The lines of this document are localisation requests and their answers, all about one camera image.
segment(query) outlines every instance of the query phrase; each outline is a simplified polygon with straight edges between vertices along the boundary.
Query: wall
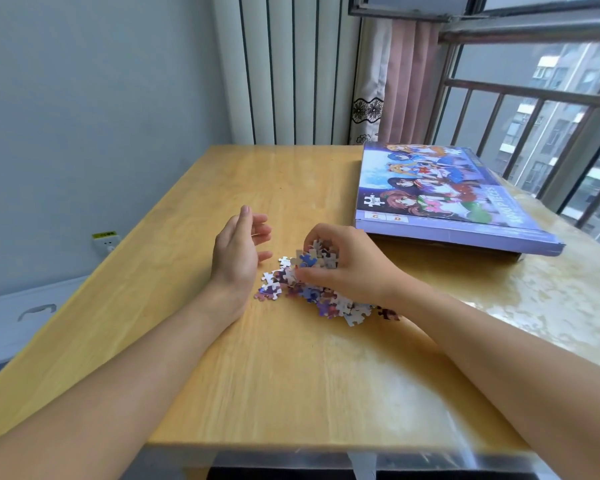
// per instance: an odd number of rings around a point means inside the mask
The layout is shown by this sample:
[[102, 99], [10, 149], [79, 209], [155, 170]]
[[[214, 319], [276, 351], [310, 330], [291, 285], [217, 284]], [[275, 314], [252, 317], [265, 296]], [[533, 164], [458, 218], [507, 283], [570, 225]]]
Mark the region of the wall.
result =
[[92, 272], [229, 143], [210, 0], [0, 0], [0, 294]]

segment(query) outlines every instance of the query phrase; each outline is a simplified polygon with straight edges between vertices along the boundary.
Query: puzzle piece logo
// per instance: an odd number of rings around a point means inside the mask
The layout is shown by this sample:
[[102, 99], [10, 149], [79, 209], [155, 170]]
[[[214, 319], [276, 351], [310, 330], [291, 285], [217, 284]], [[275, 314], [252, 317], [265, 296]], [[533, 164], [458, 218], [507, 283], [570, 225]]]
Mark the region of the puzzle piece logo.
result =
[[365, 205], [368, 205], [369, 207], [382, 205], [382, 200], [380, 200], [380, 197], [376, 197], [375, 195], [371, 194], [365, 197]]

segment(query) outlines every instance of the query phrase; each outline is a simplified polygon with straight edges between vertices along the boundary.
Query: pink curtain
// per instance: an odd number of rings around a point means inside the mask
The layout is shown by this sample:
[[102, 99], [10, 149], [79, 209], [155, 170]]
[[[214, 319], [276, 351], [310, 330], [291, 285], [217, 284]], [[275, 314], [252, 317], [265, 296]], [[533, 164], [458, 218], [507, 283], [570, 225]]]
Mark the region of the pink curtain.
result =
[[392, 20], [378, 141], [423, 143], [431, 115], [438, 23]]

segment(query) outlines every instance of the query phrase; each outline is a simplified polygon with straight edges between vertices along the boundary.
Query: radiator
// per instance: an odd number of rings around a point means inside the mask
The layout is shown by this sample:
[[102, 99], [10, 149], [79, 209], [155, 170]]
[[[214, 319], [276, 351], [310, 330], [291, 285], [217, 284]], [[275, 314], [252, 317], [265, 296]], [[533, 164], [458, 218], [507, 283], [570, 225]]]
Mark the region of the radiator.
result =
[[360, 19], [347, 0], [213, 0], [233, 142], [347, 144]]

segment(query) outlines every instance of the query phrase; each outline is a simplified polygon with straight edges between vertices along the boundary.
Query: table surface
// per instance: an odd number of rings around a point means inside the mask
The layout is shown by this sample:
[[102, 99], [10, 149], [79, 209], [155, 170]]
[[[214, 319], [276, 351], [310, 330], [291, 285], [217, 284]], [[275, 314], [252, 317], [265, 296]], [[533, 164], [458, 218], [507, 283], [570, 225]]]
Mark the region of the table surface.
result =
[[[209, 149], [0, 373], [0, 435], [200, 290], [216, 233], [241, 204], [269, 214], [275, 258], [293, 256], [317, 222], [350, 224], [361, 152], [359, 146]], [[512, 193], [566, 242], [560, 257], [516, 263], [471, 248], [377, 242], [408, 273], [600, 364], [600, 245], [530, 196]], [[350, 328], [286, 298], [249, 302], [204, 355], [149, 443], [528, 452], [410, 322], [373, 315]]]

